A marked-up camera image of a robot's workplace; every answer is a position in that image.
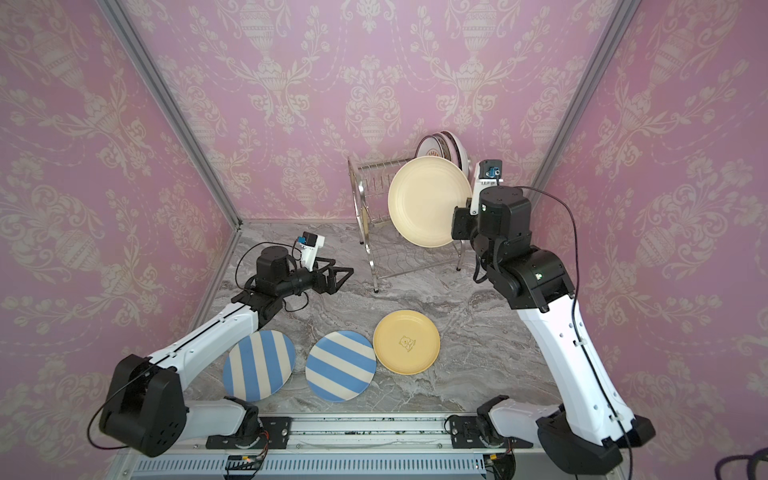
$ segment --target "yellow plate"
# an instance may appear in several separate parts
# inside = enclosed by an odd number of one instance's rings
[[[440,333],[421,313],[398,310],[379,322],[373,333],[373,351],[382,365],[394,373],[415,375],[437,360]]]
[[[451,243],[454,207],[472,196],[466,175],[440,157],[414,158],[389,185],[389,216],[406,240],[420,247]]]

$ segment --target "metal wire dish rack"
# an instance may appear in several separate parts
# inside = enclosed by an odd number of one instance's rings
[[[389,185],[397,170],[411,158],[355,165],[347,158],[352,183],[360,244],[366,248],[373,277],[373,291],[379,292],[379,280],[456,263],[462,269],[464,243],[455,240],[439,248],[424,248],[407,241],[389,217]]]

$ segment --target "pink wallpaper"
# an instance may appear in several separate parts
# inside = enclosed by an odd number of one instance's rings
[[[102,478],[114,365],[185,333],[231,229],[92,0],[0,3],[0,47],[0,470]]]
[[[123,0],[243,218],[351,218],[346,159],[457,134],[529,181],[615,0]]]
[[[766,21],[759,2],[642,2],[547,187],[578,219],[598,352],[658,432],[638,480],[768,445]],[[573,273],[565,212],[536,217]]]

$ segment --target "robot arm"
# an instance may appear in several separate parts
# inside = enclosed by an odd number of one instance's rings
[[[180,439],[229,435],[246,448],[260,434],[258,408],[227,397],[216,402],[185,402],[183,391],[203,369],[241,339],[263,328],[282,308],[283,299],[308,289],[333,295],[354,273],[336,261],[317,257],[323,237],[304,232],[303,266],[284,247],[267,247],[257,272],[242,292],[214,318],[146,358],[129,355],[115,367],[99,429],[154,457]]]
[[[506,399],[484,408],[497,437],[528,432],[523,439],[541,443],[564,472],[604,474],[621,463],[619,447],[643,445],[654,428],[614,388],[574,304],[574,285],[562,261],[531,245],[531,202],[520,188],[495,182],[501,166],[494,160],[477,165],[473,198],[455,209],[452,236],[470,240],[488,280],[531,330],[563,405],[546,412]],[[534,434],[538,442],[530,438]]]

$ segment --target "blue striped plate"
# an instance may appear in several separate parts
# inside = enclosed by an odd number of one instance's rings
[[[329,402],[355,398],[368,388],[375,372],[371,342],[349,330],[324,336],[306,360],[306,381],[317,396]]]
[[[224,363],[230,396],[255,402],[280,390],[296,365],[293,342],[275,330],[251,333],[235,345]]]

